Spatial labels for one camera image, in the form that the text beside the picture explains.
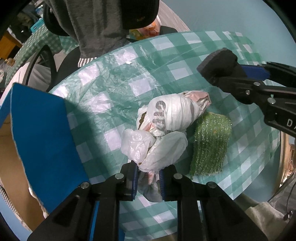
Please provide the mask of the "person's hand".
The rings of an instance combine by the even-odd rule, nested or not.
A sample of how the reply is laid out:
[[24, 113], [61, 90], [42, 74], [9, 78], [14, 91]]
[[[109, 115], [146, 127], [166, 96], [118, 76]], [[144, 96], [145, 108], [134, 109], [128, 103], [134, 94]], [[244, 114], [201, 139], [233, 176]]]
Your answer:
[[290, 144], [288, 174], [291, 175], [294, 170], [295, 170], [295, 143]]

